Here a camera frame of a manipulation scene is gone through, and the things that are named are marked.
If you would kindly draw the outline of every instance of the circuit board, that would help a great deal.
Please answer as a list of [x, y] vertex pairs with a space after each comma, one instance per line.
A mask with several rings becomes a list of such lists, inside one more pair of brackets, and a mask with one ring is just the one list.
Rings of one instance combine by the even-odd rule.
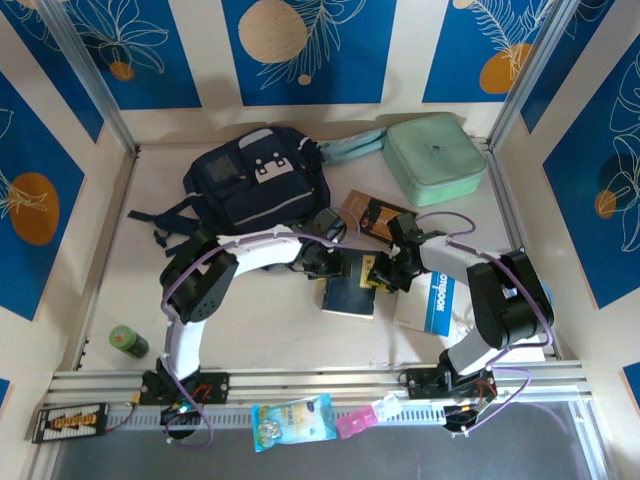
[[43, 443], [104, 435], [108, 410], [106, 403], [42, 409], [31, 441]]

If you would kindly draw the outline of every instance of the metal frame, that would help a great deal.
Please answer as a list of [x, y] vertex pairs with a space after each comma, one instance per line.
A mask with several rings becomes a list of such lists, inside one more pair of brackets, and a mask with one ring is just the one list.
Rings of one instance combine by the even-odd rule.
[[35, 4], [42, 21], [51, 32], [53, 39], [60, 47], [102, 118], [113, 129], [122, 145], [129, 152], [135, 152], [136, 142], [122, 115], [120, 115], [118, 104], [91, 59], [80, 35], [71, 23], [67, 12], [57, 0], [35, 0]]
[[[558, 361], [514, 364], [533, 375], [531, 386], [518, 398], [523, 402], [548, 402], [591, 399], [591, 389], [580, 362]], [[229, 396], [224, 407], [241, 407], [256, 403], [282, 403], [318, 393], [331, 394], [337, 406], [362, 406], [393, 393], [409, 401], [407, 389], [398, 377], [408, 367], [434, 365], [399, 365], [391, 367], [331, 368], [309, 370], [226, 370], [231, 375]], [[141, 386], [142, 371], [127, 372], [57, 372], [45, 396], [46, 406], [73, 403], [131, 401]], [[494, 372], [498, 401], [504, 401], [523, 382], [522, 375]], [[412, 401], [412, 404], [451, 405], [454, 400]]]
[[[116, 135], [130, 151], [135, 151], [137, 146], [131, 136], [124, 120], [122, 119], [117, 104], [109, 92], [104, 79], [91, 60], [82, 41], [73, 29], [71, 22], [56, 0], [36, 0], [40, 14], [51, 30], [54, 39], [60, 45], [63, 53], [68, 58], [71, 66], [87, 89], [87, 92], [96, 103], [105, 121], [114, 129]], [[489, 159], [489, 174], [498, 197], [498, 204], [507, 231], [509, 240], [514, 248], [525, 243], [522, 237], [522, 228], [519, 225], [518, 216], [511, 202], [511, 192], [504, 181], [504, 172], [501, 162], [496, 155], [497, 148], [504, 140], [506, 133], [515, 119], [520, 114], [520, 109], [529, 95], [533, 85], [537, 81], [542, 69], [555, 48], [566, 24], [568, 23], [580, 0], [556, 0], [556, 5], [550, 20], [543, 27], [534, 53], [527, 60], [523, 75], [514, 85], [512, 92], [507, 97], [505, 105], [488, 138], [487, 145], [482, 145], [482, 150], [487, 150]], [[99, 292], [104, 275], [105, 265], [113, 243], [113, 237], [117, 231], [117, 222], [121, 217], [122, 208], [129, 191], [129, 184], [133, 174], [133, 166], [128, 172], [126, 181], [119, 196], [120, 203], [113, 225], [105, 227], [103, 236], [106, 244], [106, 254], [102, 260], [99, 278], [96, 281], [93, 297], [87, 309], [85, 324], [75, 351], [74, 366], [77, 366], [81, 358], [84, 345], [86, 328], [91, 321], [95, 306], [95, 298]], [[587, 383], [586, 376], [577, 361], [549, 361], [536, 364], [519, 364], [530, 370], [533, 381], [529, 388], [518, 398], [520, 402], [570, 402], [572, 414], [576, 422], [580, 440], [585, 453], [590, 457], [589, 467], [597, 478], [605, 478], [600, 475], [611, 475], [614, 472], [612, 465], [607, 461], [609, 452], [599, 435], [597, 419], [591, 407], [592, 394]], [[407, 390], [398, 382], [400, 372], [407, 368], [404, 366], [392, 367], [366, 367], [366, 368], [331, 368], [310, 370], [228, 370], [231, 374], [228, 404], [224, 406], [207, 406], [207, 414], [219, 415], [227, 418], [237, 418], [234, 425], [240, 428], [246, 423], [246, 408], [248, 405], [260, 403], [281, 403], [299, 399], [316, 393], [330, 393], [333, 403], [338, 410], [348, 411], [355, 406], [361, 406], [379, 399], [388, 393], [394, 393], [405, 404], [409, 405]], [[517, 374], [495, 372], [496, 387], [498, 389], [497, 402], [504, 402], [513, 392], [519, 388], [523, 379]], [[111, 422], [124, 418], [128, 413], [125, 403], [139, 391], [141, 386], [141, 371], [124, 372], [57, 372], [52, 379], [50, 388], [45, 396], [44, 404], [64, 405], [74, 403], [90, 403], [107, 401], [111, 405]], [[433, 405], [452, 404], [448, 401], [411, 401], [409, 409], [429, 408]], [[150, 418], [156, 416], [158, 407], [138, 407], [133, 419]], [[123, 426], [123, 429], [157, 428], [154, 425], [146, 425], [132, 422], [131, 426]], [[48, 478], [53, 471], [53, 464], [58, 453], [58, 447], [43, 445], [39, 447], [35, 461], [24, 478]]]
[[488, 143], [491, 151], [495, 151], [500, 147], [511, 125], [520, 115], [520, 110], [538, 81], [542, 70], [581, 0], [554, 1], [555, 6], [549, 16], [549, 20], [543, 25], [534, 43], [533, 53], [527, 57], [522, 67], [523, 73], [516, 78], [500, 111], [500, 115], [498, 115], [498, 119], [489, 133]]
[[118, 223], [122, 217], [122, 212], [127, 203], [129, 196], [129, 190], [133, 175], [136, 168], [136, 160], [138, 159], [138, 152], [136, 151], [131, 156], [125, 158], [123, 172], [121, 172], [120, 178], [114, 184], [113, 195], [111, 196], [111, 205], [109, 206], [109, 213], [105, 219], [105, 225], [100, 233], [100, 239], [96, 246], [94, 262], [97, 264], [96, 270], [94, 266], [91, 266], [91, 271], [96, 271], [96, 275], [93, 279], [93, 288], [91, 289], [91, 297], [87, 302], [86, 310], [84, 312], [84, 318], [82, 322], [82, 330], [77, 338], [73, 357], [71, 358], [70, 368], [71, 370], [78, 370], [82, 368], [82, 355], [84, 355], [84, 348], [87, 343], [87, 332], [93, 321], [96, 305], [98, 302], [98, 295], [104, 281], [104, 277], [107, 273], [107, 263], [111, 258], [111, 250], [115, 241], [116, 233], [118, 231]]

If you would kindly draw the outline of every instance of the orange circle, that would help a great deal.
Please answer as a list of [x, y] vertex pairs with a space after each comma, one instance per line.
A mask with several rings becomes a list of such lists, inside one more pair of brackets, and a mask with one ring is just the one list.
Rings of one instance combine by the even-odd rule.
[[518, 43], [491, 57], [480, 73], [482, 90], [492, 94], [507, 93], [511, 90], [530, 51], [529, 43]]
[[[9, 190], [9, 197], [18, 202], [9, 211], [13, 229], [31, 245], [46, 245], [56, 233], [60, 218], [60, 203], [55, 187], [40, 173], [23, 173], [13, 181], [11, 187], [18, 190], [14, 193]], [[38, 208], [35, 208], [20, 200], [20, 196], [25, 194], [31, 199], [46, 195], [33, 200], [37, 202]]]
[[120, 60], [116, 60], [115, 62], [113, 62], [109, 66], [109, 71], [111, 72], [111, 75], [123, 82], [133, 80], [133, 77], [135, 76], [135, 72], [133, 71], [131, 65], [121, 62]]
[[300, 75], [298, 77], [298, 83], [300, 85], [302, 85], [303, 87], [306, 85], [311, 85], [311, 77], [309, 75], [307, 75], [306, 73], [303, 75]]
[[611, 218], [616, 213], [616, 196], [609, 190], [601, 191], [596, 197], [596, 212], [598, 216], [604, 218]]

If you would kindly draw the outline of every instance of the zipper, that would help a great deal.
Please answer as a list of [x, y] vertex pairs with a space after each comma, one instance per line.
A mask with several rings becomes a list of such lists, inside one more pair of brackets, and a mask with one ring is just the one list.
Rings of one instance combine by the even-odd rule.
[[251, 222], [252, 220], [257, 220], [258, 218], [262, 218], [262, 217], [265, 217], [267, 215], [271, 215], [272, 213], [277, 212], [281, 208], [286, 207], [287, 205], [290, 205], [293, 202], [297, 202], [298, 200], [301, 200], [301, 199], [306, 198], [306, 197], [310, 197], [312, 195], [313, 195], [313, 192], [309, 191], [307, 193], [303, 193], [302, 195], [298, 195], [297, 197], [290, 198], [289, 200], [286, 200], [286, 201], [282, 202], [281, 204], [276, 205], [273, 208], [270, 208], [269, 210], [265, 210], [264, 212], [256, 213], [255, 215], [251, 215], [250, 217], [247, 217], [247, 218], [245, 218], [243, 220], [240, 220], [239, 222], [235, 222], [233, 224], [233, 226], [234, 227], [239, 227], [240, 225], [244, 225], [245, 223]]

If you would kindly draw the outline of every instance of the green can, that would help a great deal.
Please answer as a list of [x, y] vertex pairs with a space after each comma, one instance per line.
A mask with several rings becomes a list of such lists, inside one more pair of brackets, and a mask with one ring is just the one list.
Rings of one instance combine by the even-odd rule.
[[111, 330], [109, 343], [134, 358], [142, 358], [149, 351], [147, 341], [126, 325], [118, 325]]

